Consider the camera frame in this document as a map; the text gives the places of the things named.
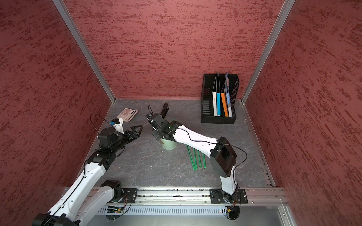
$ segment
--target binder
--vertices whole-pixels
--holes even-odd
[[[232,117],[232,112],[231,112],[231,101],[230,101],[230,86],[229,86],[229,75],[226,72],[226,77],[225,77],[225,95],[226,95],[226,100],[227,100],[227,108],[229,111],[229,117]]]
[[[217,116],[217,106],[216,106],[216,77],[217,77],[217,74],[215,75],[215,80],[214,80],[214,86],[212,87],[212,103],[213,103],[213,106],[214,106],[214,116]]]
[[[219,73],[216,73],[216,107],[218,114],[217,116],[221,116],[221,103],[220,103],[220,93],[221,93],[221,86],[220,86],[220,77]]]
[[[226,95],[225,95],[225,85],[223,86],[223,90],[221,91],[221,100],[223,102],[225,117],[228,117],[229,114],[228,114]]]

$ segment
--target red textured wall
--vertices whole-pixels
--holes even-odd
[[[298,226],[362,225],[362,2],[296,0],[247,109]]]
[[[110,101],[51,0],[1,1],[0,24],[0,222],[31,225],[75,180],[89,116]]]
[[[284,0],[65,0],[116,97],[201,97],[204,73],[239,97]]]

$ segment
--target black cable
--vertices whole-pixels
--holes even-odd
[[[132,196],[130,195],[130,197],[131,197],[131,202],[130,202],[130,207],[128,207],[128,209],[124,212],[124,213],[122,213],[120,216],[123,216],[123,214],[125,214],[125,213],[127,213],[128,212],[128,210],[131,208],[131,205],[132,205]]]
[[[189,133],[188,131],[186,131],[186,130],[184,130],[184,129],[182,129],[182,128],[176,128],[176,129],[173,129],[173,130],[177,130],[177,129],[181,129],[181,130],[185,131],[185,132],[189,135],[190,140],[193,141],[193,142],[205,142],[205,143],[209,143],[209,144],[223,144],[223,143],[211,143],[211,142],[204,141],[204,140],[192,140],[191,137],[190,137],[190,133]],[[231,145],[231,144],[223,144],[223,145],[230,145],[230,146],[232,146],[232,147],[235,147],[235,148],[237,148],[237,149],[240,149],[240,150],[241,150],[242,152],[244,152],[245,155],[246,155],[245,159],[244,159],[242,162],[240,162],[239,164],[237,164],[237,165],[235,166],[235,168],[234,168],[234,171],[235,171],[235,169],[236,169],[240,164],[242,164],[243,162],[245,162],[245,161],[247,160],[248,154],[247,154],[243,149],[239,148],[238,146]]]
[[[108,208],[113,208],[113,209],[116,209],[116,210],[119,209],[119,207],[116,207],[116,206],[108,206],[107,209]]]
[[[78,188],[78,186],[80,185],[80,183],[82,183],[82,180],[84,179],[84,176],[82,177],[82,179],[80,180],[80,182],[78,183],[78,185],[75,187],[75,189],[72,191],[72,193],[70,193],[70,195],[68,196],[68,198],[66,198],[66,200],[63,202],[66,203],[66,201],[72,196],[73,192]],[[49,220],[47,220],[47,222],[45,222],[44,226],[46,226],[46,224],[53,218],[53,216],[62,208],[62,206],[60,206],[55,213],[49,218]]]
[[[121,151],[121,153],[119,153],[119,154],[116,156],[116,158],[117,158],[118,156],[120,156],[120,155],[125,151],[125,149],[126,149],[126,146],[123,148],[123,150]]]
[[[49,220],[47,220],[47,222],[45,222],[44,226],[46,226],[46,224],[53,218],[53,216],[58,212],[58,210],[60,210],[60,207],[55,211],[55,213],[49,218]]]
[[[88,161],[89,159],[85,160],[83,163],[83,170],[84,170],[84,176],[85,176],[85,163]]]
[[[212,198],[212,196],[214,195],[214,193],[215,193],[215,192],[218,192],[218,191],[221,191],[221,189],[217,189],[217,190],[213,191],[213,192],[211,193],[211,195],[210,195],[210,198]]]
[[[91,122],[91,124],[93,125],[94,129],[97,131],[97,134],[99,134],[99,133],[98,133],[98,130],[97,130],[96,126],[95,126],[94,123],[92,122],[92,115],[98,115],[98,116],[101,117],[104,121],[106,121],[109,125],[111,125],[107,120],[105,120],[105,119],[104,119],[102,116],[100,116],[99,114],[96,114],[96,113],[91,114],[90,117],[89,117],[89,119],[90,119],[90,122]]]
[[[152,112],[152,115],[153,115],[153,111],[152,111],[152,108],[151,108],[151,106],[150,106],[150,105],[148,106],[148,112],[149,112],[149,113],[151,113],[151,112]]]
[[[130,197],[131,197],[131,202],[130,202],[130,206],[128,207],[128,209],[126,210],[126,211],[124,211],[120,216],[117,216],[117,218],[119,218],[119,217],[121,217],[121,216],[123,216],[123,214],[125,214],[125,213],[127,213],[128,212],[128,210],[131,208],[131,205],[132,205],[132,196],[130,195]]]

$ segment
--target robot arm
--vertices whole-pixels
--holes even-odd
[[[123,121],[114,119],[112,122],[113,127],[107,127],[98,134],[99,148],[84,163],[81,175],[47,214],[37,215],[32,226],[85,226],[106,203],[122,199],[121,183],[107,180],[98,193],[81,206],[93,186],[115,160],[116,152],[141,135],[141,125],[123,131]]]
[[[220,176],[221,188],[224,200],[232,203],[233,194],[236,190],[234,178],[234,169],[236,164],[236,153],[229,141],[220,137],[219,139],[210,138],[198,134],[177,121],[169,123],[164,119],[165,114],[147,114],[148,122],[152,125],[152,135],[156,140],[161,138],[187,144],[210,158],[212,169]]]

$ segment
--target calculator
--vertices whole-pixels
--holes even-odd
[[[123,119],[123,121],[125,122],[129,122],[131,121],[131,119],[133,118],[133,116],[135,116],[135,114],[138,112],[138,110],[132,110],[129,108],[125,108],[118,116],[118,119]]]

